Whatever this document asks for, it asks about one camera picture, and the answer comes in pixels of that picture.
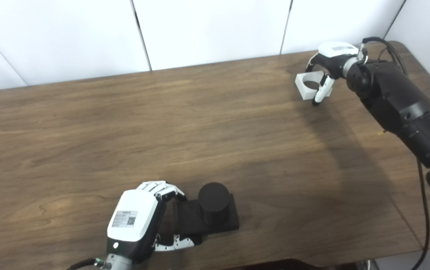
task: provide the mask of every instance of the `white robotic hand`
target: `white robotic hand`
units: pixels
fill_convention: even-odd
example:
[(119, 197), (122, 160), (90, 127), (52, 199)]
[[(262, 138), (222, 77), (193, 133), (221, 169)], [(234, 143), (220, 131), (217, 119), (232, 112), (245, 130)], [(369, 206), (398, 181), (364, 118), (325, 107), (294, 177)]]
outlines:
[(159, 234), (158, 228), (171, 199), (186, 201), (185, 194), (166, 181), (143, 182), (121, 196), (108, 225), (105, 265), (112, 270), (130, 269), (153, 251), (170, 251), (201, 244), (201, 237)]
[[(305, 70), (305, 72), (312, 72), (315, 65), (321, 65), (326, 70), (312, 100), (313, 106), (318, 106), (323, 101), (335, 80), (340, 77), (345, 78), (351, 65), (361, 60), (358, 57), (362, 49), (359, 50), (345, 42), (328, 42), (320, 45), (318, 53), (312, 56)], [(365, 57), (365, 61), (368, 59), (363, 53), (361, 53), (361, 57)]]

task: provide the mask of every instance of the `white cylindrical holder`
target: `white cylindrical holder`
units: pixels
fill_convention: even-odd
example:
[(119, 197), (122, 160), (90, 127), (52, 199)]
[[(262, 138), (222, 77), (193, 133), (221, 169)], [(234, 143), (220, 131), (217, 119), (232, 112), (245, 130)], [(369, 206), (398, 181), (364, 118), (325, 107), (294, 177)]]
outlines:
[[(320, 83), (321, 78), (323, 77), (323, 71), (314, 71), (314, 72), (307, 72), (307, 73), (299, 73), (297, 74), (297, 78), (295, 78), (295, 84), (297, 85), (297, 88), (302, 95), (303, 100), (309, 100), (313, 99), (315, 97), (316, 91), (318, 89), (311, 89), (304, 85), (304, 82), (316, 82), (317, 84)], [(331, 91), (333, 88), (330, 88), (328, 90), (325, 97), (328, 97), (331, 94)]]

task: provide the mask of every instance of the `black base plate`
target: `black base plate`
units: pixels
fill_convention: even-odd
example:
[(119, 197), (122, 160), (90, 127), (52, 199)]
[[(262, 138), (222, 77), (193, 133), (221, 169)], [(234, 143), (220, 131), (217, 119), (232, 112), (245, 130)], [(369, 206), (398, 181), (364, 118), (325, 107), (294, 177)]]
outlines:
[(228, 210), (229, 217), (226, 222), (217, 226), (209, 226), (203, 222), (198, 200), (179, 202), (174, 207), (177, 234), (206, 236), (208, 234), (218, 234), (239, 229), (240, 223), (238, 222), (237, 208), (235, 207), (233, 194), (230, 194)]

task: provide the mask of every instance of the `label sticker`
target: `label sticker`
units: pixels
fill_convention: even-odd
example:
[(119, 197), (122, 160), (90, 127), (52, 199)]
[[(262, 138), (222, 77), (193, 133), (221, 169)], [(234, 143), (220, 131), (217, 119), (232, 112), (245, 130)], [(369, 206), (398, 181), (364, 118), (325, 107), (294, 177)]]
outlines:
[(112, 228), (133, 228), (138, 211), (117, 211)]

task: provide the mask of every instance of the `black wire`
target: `black wire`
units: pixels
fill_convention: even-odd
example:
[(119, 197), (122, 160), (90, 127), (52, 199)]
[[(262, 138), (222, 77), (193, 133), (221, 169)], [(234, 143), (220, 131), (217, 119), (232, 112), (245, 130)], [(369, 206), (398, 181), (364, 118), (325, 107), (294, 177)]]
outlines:
[(418, 259), (417, 263), (413, 266), (412, 270), (417, 270), (418, 267), (423, 263), (424, 258), (426, 257), (426, 253), (428, 252), (428, 247), (430, 245), (430, 214), (428, 211), (428, 202), (426, 200), (426, 192), (425, 192), (425, 186), (424, 186), (424, 177), (423, 177), (423, 168), (422, 164), (419, 159), (417, 159), (418, 164), (418, 175), (420, 177), (420, 188), (422, 190), (422, 201), (423, 201), (423, 210), (425, 215), (425, 229), (426, 229), (426, 235), (425, 235), (425, 244), (423, 246), (422, 255)]
[(376, 60), (377, 62), (380, 62), (381, 60), (381, 56), (383, 55), (383, 53), (387, 50), (387, 48), (384, 48), (383, 50), (381, 50), (380, 54), (378, 54), (378, 59)]
[(76, 263), (76, 264), (68, 267), (68, 269), (66, 269), (66, 270), (75, 270), (75, 269), (82, 268), (82, 267), (85, 267), (85, 266), (94, 265), (95, 262), (96, 262), (96, 258), (86, 259), (86, 260), (83, 260), (83, 261), (79, 261), (78, 263)]
[(396, 51), (396, 49), (393, 47), (393, 45), (391, 43), (389, 43), (388, 41), (386, 41), (383, 38), (380, 38), (378, 36), (366, 37), (362, 40), (362, 43), (366, 44), (366, 43), (371, 42), (371, 41), (377, 41), (377, 42), (381, 42), (381, 43), (385, 44), (385, 46), (388, 48), (388, 53), (390, 54), (391, 58), (393, 59), (393, 62), (395, 62), (395, 63), (398, 62), (398, 65), (402, 69), (403, 73), (405, 73), (405, 75), (408, 75), (408, 71), (406, 69), (405, 63), (403, 62), (402, 58), (398, 54), (398, 51)]

